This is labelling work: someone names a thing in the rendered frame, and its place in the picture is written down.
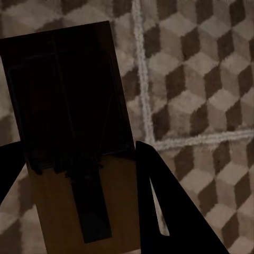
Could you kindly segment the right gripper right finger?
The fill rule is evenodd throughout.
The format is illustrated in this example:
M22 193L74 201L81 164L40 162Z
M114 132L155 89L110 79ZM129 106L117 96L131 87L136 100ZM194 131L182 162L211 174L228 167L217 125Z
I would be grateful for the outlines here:
M230 254L158 152L136 141L141 254ZM170 236L160 233L150 180Z

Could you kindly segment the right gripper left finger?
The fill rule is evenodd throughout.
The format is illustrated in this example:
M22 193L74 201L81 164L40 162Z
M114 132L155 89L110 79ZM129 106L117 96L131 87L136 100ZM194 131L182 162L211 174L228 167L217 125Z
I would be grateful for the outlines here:
M24 165L25 157L21 141L0 147L0 204Z

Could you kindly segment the mousetrap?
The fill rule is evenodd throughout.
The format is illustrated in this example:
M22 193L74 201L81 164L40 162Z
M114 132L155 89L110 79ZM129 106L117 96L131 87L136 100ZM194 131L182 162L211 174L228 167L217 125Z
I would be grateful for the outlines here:
M141 249L135 146L110 22L0 39L47 254Z

